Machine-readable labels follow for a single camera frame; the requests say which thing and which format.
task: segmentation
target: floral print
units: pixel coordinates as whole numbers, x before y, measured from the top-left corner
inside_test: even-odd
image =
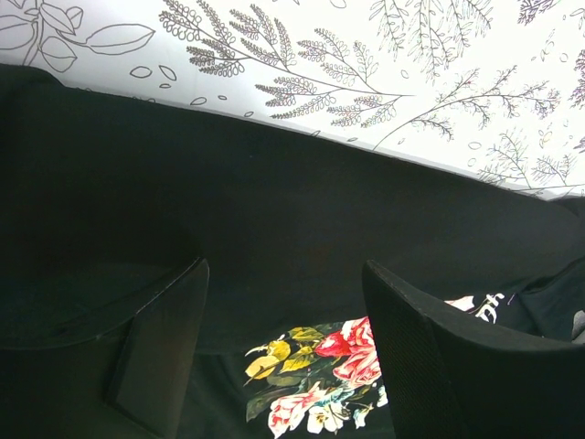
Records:
[[[246,369],[248,382],[266,380],[268,386],[249,401],[247,419],[270,407],[275,438],[305,418],[311,434],[363,428],[367,415],[388,403],[368,317],[296,327],[247,355],[259,353]]]
[[[282,436],[289,428],[294,430],[303,420],[307,410],[323,399],[326,392],[319,389],[317,382],[307,393],[283,396],[271,404],[268,426],[274,438]]]
[[[346,322],[341,331],[326,337],[315,352],[322,357],[349,355],[333,373],[352,389],[371,385],[382,375],[368,317]]]

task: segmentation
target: branch drawing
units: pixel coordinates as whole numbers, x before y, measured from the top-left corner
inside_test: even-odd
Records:
[[[300,0],[293,0],[297,5],[301,5]],[[336,7],[337,9],[345,9],[347,7],[346,0],[329,0],[331,6]]]
[[[495,116],[492,108],[499,104],[504,110],[504,117],[519,117],[523,106],[544,119],[553,113],[559,104],[559,92],[548,87],[548,81],[526,85],[522,91],[503,91],[502,88],[516,73],[516,66],[498,72],[493,85],[487,89],[473,88],[479,77],[479,69],[471,70],[462,75],[447,93],[440,94],[436,103],[426,112],[409,119],[386,134],[374,147],[376,150],[387,138],[406,125],[422,129],[430,128],[439,132],[448,141],[453,139],[452,124],[449,117],[442,113],[446,110],[462,110],[472,116],[479,117],[479,129],[488,125]]]
[[[575,71],[580,74],[579,84],[571,93],[569,100],[573,101],[571,107],[579,107],[580,110],[585,107],[585,49],[577,56],[575,61]]]
[[[492,21],[490,4],[491,0],[407,0],[400,6],[399,0],[377,0],[369,19],[379,17],[380,49],[386,46],[394,60],[407,49],[422,64],[427,79],[435,80],[440,69],[448,69],[471,46],[472,33],[486,35]]]
[[[531,157],[527,156],[525,140],[515,132],[500,134],[499,143],[494,144],[487,153],[491,163],[478,173],[480,180],[497,186],[522,183],[527,187],[521,189],[524,191],[582,186],[570,185],[568,182],[577,162],[574,155],[563,154],[561,158],[543,155],[531,161]]]
[[[579,150],[579,154],[585,153],[585,137],[581,137],[579,144],[574,146],[573,149]]]
[[[480,180],[492,185],[521,181],[531,187],[526,150],[523,140],[516,138],[514,133],[500,134],[500,143],[488,150],[492,163],[479,171]]]
[[[518,24],[529,25],[536,18],[537,14],[544,14],[556,6],[560,0],[518,0],[520,4],[520,15]]]
[[[77,37],[83,21],[78,6],[61,9],[44,0],[22,11],[25,2],[12,1],[18,15],[0,16],[0,49],[28,46],[23,65],[30,66],[40,53],[46,63],[60,73],[77,60],[76,50],[88,48],[100,55],[122,55],[143,48],[154,30],[139,24],[102,27],[85,39]]]
[[[318,39],[297,42],[301,48],[297,51],[284,23],[278,18],[271,19],[256,5],[250,6],[253,15],[231,9],[233,20],[227,25],[205,0],[197,0],[203,15],[177,0],[165,0],[165,4],[168,10],[160,14],[160,20],[166,31],[181,40],[200,43],[186,49],[192,55],[191,63],[200,72],[229,78],[245,72],[245,62],[256,62],[281,73],[274,79],[276,85],[256,85],[258,90],[272,96],[266,106],[293,107],[273,114],[274,119],[290,119],[327,109],[341,116],[333,125],[374,124],[392,117],[394,103],[407,96],[380,91],[370,84],[378,63],[360,41],[348,46],[332,32],[317,28],[314,33]],[[317,64],[324,75],[311,78],[294,70],[300,59]],[[341,91],[360,95],[350,105],[351,117],[341,113],[342,107],[334,107],[336,95]]]

